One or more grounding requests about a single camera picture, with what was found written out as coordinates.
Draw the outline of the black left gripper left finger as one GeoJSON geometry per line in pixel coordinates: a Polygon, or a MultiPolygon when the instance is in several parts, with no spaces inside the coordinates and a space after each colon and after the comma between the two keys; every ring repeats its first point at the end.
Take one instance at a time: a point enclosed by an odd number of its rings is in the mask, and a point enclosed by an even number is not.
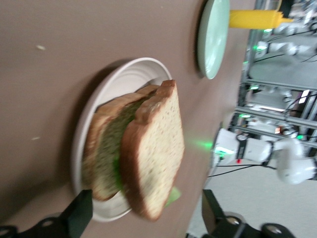
{"type": "Polygon", "coordinates": [[[37,224],[38,238],[79,238],[93,216],[92,191],[83,190],[58,216],[37,224]]]}

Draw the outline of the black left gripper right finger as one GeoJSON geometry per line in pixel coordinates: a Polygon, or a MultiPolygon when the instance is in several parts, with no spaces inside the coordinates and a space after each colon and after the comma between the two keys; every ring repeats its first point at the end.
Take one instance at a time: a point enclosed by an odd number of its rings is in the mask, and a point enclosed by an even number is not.
{"type": "Polygon", "coordinates": [[[249,238],[246,222],[232,213],[225,213],[210,189],[202,192],[202,217],[207,230],[204,238],[249,238]]]}

